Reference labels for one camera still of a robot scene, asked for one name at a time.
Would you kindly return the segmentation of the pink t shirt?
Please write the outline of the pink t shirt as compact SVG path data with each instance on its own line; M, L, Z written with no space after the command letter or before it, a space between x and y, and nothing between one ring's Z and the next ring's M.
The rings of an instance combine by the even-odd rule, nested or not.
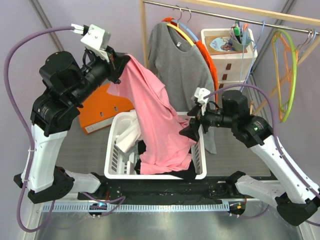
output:
M141 130L146 151L140 155L142 175L155 175L189 168L194 141L179 134L187 122L169 101L165 85L132 55L120 84L111 84L108 93L129 99Z

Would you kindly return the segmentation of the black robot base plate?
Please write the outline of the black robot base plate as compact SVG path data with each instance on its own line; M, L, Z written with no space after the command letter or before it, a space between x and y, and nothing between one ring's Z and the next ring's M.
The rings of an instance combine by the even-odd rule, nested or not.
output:
M181 179L109 179L89 194L97 200L117 201L125 197L124 205L206 205L222 200L243 199L246 196L221 177L205 177L191 182Z

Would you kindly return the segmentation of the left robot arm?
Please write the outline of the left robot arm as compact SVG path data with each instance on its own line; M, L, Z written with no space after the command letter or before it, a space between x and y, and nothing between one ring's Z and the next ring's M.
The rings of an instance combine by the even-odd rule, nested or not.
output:
M81 199L97 200L107 194L107 179L95 172L71 172L57 166L62 143L80 114L84 101L104 81L119 84L130 56L106 50L107 59L86 49L83 65L79 66L70 52L51 54L39 69L46 89L33 103L31 110L31 137L33 159L26 169L14 177L23 186L26 180L28 198L34 204L56 201L76 193Z

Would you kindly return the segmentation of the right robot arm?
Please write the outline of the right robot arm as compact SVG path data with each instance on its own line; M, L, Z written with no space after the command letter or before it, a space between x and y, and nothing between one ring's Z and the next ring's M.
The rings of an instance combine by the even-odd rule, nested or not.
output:
M271 170L281 186L277 187L237 171L227 178L226 193L233 198L247 195L275 208L289 224L298 226L307 221L320 207L320 187L295 163L281 145L269 123L250 113L248 99L239 90L222 94L222 106L208 108L206 88L197 88L195 106L187 113L188 127L179 133L198 141L199 128L230 129L233 136L255 153Z

